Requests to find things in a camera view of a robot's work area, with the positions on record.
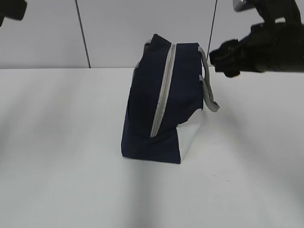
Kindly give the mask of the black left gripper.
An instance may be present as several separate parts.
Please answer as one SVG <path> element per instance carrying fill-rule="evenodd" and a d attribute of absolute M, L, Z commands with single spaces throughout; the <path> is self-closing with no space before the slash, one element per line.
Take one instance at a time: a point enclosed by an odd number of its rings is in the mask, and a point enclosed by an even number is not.
<path fill-rule="evenodd" d="M 0 25 L 5 18 L 23 20 L 27 5 L 25 0 L 0 0 Z"/>

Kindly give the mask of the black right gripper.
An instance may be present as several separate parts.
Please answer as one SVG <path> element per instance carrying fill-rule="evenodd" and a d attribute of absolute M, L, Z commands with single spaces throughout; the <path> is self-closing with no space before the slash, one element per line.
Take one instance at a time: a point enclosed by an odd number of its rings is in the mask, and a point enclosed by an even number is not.
<path fill-rule="evenodd" d="M 303 24 L 264 23 L 251 27 L 249 35 L 232 39 L 209 54 L 216 72 L 236 77 L 241 72 L 296 72 L 304 71 Z"/>

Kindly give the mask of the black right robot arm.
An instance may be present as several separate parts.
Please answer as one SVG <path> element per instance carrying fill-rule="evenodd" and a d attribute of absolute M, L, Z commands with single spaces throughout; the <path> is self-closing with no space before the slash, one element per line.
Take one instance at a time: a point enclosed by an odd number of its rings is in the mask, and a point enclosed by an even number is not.
<path fill-rule="evenodd" d="M 209 54 L 216 72 L 233 78 L 241 72 L 304 71 L 304 25 L 294 0 L 235 0 L 242 12 L 255 8 L 264 20 L 241 40 L 232 39 Z"/>

